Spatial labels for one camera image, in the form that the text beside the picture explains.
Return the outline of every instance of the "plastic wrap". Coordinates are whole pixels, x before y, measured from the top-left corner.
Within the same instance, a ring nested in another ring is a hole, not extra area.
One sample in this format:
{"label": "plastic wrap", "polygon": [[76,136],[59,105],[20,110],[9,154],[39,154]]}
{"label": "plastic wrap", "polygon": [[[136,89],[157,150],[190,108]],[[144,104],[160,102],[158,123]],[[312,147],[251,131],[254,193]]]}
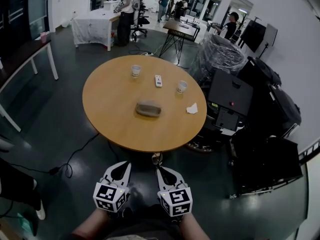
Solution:
{"label": "plastic wrap", "polygon": [[201,42],[199,51],[191,66],[186,71],[200,85],[211,79],[215,70],[223,70],[237,75],[245,65],[243,52],[229,40],[207,32]]}

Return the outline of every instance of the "person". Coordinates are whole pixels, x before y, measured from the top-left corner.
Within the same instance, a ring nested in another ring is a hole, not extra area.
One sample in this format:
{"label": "person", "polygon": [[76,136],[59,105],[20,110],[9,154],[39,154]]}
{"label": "person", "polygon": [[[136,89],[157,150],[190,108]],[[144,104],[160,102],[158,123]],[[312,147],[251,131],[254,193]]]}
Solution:
{"label": "person", "polygon": [[159,12],[158,12],[158,22],[160,22],[163,15],[166,13],[166,8],[169,0],[159,0]]}
{"label": "person", "polygon": [[[234,33],[237,30],[237,21],[239,19],[239,15],[236,12],[232,12],[230,13],[229,16],[229,23],[225,24],[224,27],[226,26],[228,28],[224,38],[230,40],[230,38],[234,35]],[[218,33],[220,34],[222,29],[219,28],[216,25],[211,25],[214,29],[216,29],[218,31]]]}
{"label": "person", "polygon": [[96,209],[63,240],[210,240],[192,213],[185,214],[180,223],[167,215],[160,204],[143,208],[134,214],[125,208],[121,218],[111,219],[108,213]]}
{"label": "person", "polygon": [[133,1],[123,0],[123,5],[117,9],[121,12],[117,28],[118,46],[121,47],[128,45],[130,42],[131,24],[134,20]]}
{"label": "person", "polygon": [[169,15],[169,17],[171,16],[172,8],[174,7],[174,5],[175,5],[175,0],[170,0],[165,16],[167,15]]}
{"label": "person", "polygon": [[46,213],[36,186],[34,178],[0,158],[0,197],[32,206],[43,221]]}
{"label": "person", "polygon": [[184,16],[187,8],[188,8],[188,2],[187,0],[182,0],[180,2],[176,3],[176,12],[175,12],[175,18],[180,19],[181,16]]}

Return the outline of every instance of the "chair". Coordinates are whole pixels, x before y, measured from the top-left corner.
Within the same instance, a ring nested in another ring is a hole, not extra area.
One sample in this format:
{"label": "chair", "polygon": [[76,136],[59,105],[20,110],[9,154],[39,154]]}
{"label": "chair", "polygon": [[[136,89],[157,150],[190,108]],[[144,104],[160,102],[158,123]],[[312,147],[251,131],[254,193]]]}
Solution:
{"label": "chair", "polygon": [[148,31],[145,28],[141,28],[142,25],[150,24],[150,22],[146,19],[146,18],[149,18],[149,16],[144,16],[145,8],[146,8],[146,6],[144,5],[143,2],[141,2],[139,10],[136,10],[134,12],[134,16],[133,16],[134,17],[134,20],[133,20],[134,28],[131,28],[131,30],[133,30],[132,39],[134,39],[135,42],[137,41],[137,32],[138,31],[143,33],[144,36],[147,37]]}

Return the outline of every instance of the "dark gray floor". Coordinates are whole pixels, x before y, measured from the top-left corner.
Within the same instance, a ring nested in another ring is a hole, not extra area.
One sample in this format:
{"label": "dark gray floor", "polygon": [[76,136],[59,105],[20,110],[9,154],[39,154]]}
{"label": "dark gray floor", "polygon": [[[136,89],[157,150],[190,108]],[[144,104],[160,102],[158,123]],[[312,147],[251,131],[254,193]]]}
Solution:
{"label": "dark gray floor", "polygon": [[[166,34],[150,30],[148,37],[140,39],[137,45],[142,50],[154,52],[165,38]],[[35,59],[38,75],[33,75],[32,68],[26,66],[1,94],[0,101],[22,128],[22,132],[17,133],[4,118],[0,118],[0,133],[16,143],[10,153],[1,154],[1,157],[8,162],[45,171],[65,163],[74,150],[96,134],[82,105],[86,79],[100,64],[128,55],[133,49],[136,48],[132,43],[124,48],[114,47],[111,52],[99,44],[86,44],[75,49],[71,29],[55,34],[52,50],[59,80],[55,81],[52,76],[47,55],[39,54]],[[163,58],[177,63],[173,49]],[[189,67],[196,52],[196,47],[185,46],[180,65]],[[157,179],[149,155],[132,154],[115,145],[113,148],[121,160],[132,162],[132,195],[126,205],[138,208],[157,204]],[[181,147],[165,153],[163,165],[180,172],[191,187],[192,212],[211,239],[286,239],[305,218],[305,177],[272,193],[230,200],[225,198],[233,191],[227,161],[224,148],[203,155]],[[115,163],[115,155],[106,139],[99,135],[71,160],[71,179],[63,173],[49,176],[22,169],[38,181],[46,209],[47,218],[38,223],[36,238],[57,239],[85,220],[95,209],[92,195],[96,182]],[[9,204],[8,200],[2,199],[0,210],[5,211]],[[14,216],[16,212],[37,221],[35,212],[27,205],[15,203],[10,215]],[[17,220],[7,220],[22,233]]]}

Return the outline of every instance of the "paper cup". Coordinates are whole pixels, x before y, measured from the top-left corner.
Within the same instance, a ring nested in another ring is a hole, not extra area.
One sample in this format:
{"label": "paper cup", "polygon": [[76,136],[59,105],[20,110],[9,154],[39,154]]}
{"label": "paper cup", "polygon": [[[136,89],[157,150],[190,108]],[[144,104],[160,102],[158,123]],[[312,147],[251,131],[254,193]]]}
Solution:
{"label": "paper cup", "polygon": [[188,88],[188,84],[185,81],[179,81],[178,88],[176,89],[179,94],[182,94]]}
{"label": "paper cup", "polygon": [[133,78],[138,78],[141,71],[141,66],[133,65],[131,68],[131,73]]}
{"label": "paper cup", "polygon": [[41,42],[45,43],[47,41],[47,34],[45,32],[42,32],[40,34]]}

